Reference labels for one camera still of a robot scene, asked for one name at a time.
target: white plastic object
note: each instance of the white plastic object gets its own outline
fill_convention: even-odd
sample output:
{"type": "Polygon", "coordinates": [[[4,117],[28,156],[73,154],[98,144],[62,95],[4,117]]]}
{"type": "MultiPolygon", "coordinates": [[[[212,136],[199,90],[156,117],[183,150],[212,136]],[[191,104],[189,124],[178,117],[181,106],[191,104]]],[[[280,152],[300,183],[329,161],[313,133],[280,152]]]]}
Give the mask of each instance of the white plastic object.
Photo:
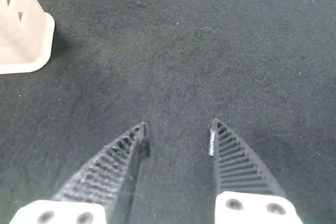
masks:
{"type": "Polygon", "coordinates": [[[107,224],[99,204],[38,200],[21,208],[10,224],[107,224]]]}
{"type": "Polygon", "coordinates": [[[49,60],[55,21],[37,0],[0,0],[0,74],[33,72],[49,60]]]}
{"type": "Polygon", "coordinates": [[[278,196],[225,191],[216,198],[215,224],[302,224],[295,207],[278,196]]]}

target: dark carpet floor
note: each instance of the dark carpet floor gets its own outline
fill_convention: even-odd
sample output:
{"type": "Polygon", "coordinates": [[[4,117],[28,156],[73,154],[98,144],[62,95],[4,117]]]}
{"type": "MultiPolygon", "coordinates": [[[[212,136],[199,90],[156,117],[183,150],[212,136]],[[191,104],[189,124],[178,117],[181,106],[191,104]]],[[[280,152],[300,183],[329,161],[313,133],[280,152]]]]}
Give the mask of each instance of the dark carpet floor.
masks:
{"type": "Polygon", "coordinates": [[[50,62],[0,76],[0,216],[147,121],[132,224],[213,223],[206,127],[265,161],[305,223],[336,222],[336,0],[39,0],[50,62]]]}

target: white container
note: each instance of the white container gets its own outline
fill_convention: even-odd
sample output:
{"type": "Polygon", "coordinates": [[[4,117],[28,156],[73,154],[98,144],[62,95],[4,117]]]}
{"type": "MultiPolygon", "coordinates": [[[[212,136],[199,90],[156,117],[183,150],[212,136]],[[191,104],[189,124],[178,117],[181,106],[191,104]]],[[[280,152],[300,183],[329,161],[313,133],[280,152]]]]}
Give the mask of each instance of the white container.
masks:
{"type": "Polygon", "coordinates": [[[37,0],[0,0],[0,74],[33,72],[49,60],[55,21],[37,0]]]}

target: screw hole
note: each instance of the screw hole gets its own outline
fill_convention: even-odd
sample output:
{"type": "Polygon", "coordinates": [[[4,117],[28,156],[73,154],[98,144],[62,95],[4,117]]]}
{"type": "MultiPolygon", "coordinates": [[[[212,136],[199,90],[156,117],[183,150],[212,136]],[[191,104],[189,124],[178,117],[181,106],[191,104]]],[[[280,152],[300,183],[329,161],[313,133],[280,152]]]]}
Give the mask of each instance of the screw hole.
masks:
{"type": "Polygon", "coordinates": [[[52,221],[52,219],[55,216],[55,212],[53,211],[47,211],[44,212],[43,214],[40,215],[40,217],[38,217],[37,219],[37,223],[38,224],[46,224],[52,221]]]}
{"type": "Polygon", "coordinates": [[[84,212],[77,217],[76,224],[92,224],[93,214],[90,212],[84,212]]]}
{"type": "Polygon", "coordinates": [[[237,199],[229,199],[226,202],[225,206],[233,210],[243,210],[244,209],[243,204],[237,199]]]}
{"type": "Polygon", "coordinates": [[[267,208],[267,211],[275,215],[285,215],[286,214],[286,210],[282,206],[276,203],[268,204],[266,208],[267,208]]]}

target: carpet fiber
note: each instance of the carpet fiber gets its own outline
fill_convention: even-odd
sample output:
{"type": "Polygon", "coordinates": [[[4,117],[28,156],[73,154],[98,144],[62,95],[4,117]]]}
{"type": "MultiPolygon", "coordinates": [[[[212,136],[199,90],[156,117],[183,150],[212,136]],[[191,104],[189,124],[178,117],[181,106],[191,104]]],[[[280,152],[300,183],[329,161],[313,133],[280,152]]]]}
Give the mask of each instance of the carpet fiber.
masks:
{"type": "Polygon", "coordinates": [[[264,160],[305,223],[336,222],[336,0],[39,0],[51,60],[0,76],[0,217],[141,121],[131,224],[213,223],[206,127],[264,160]]]}

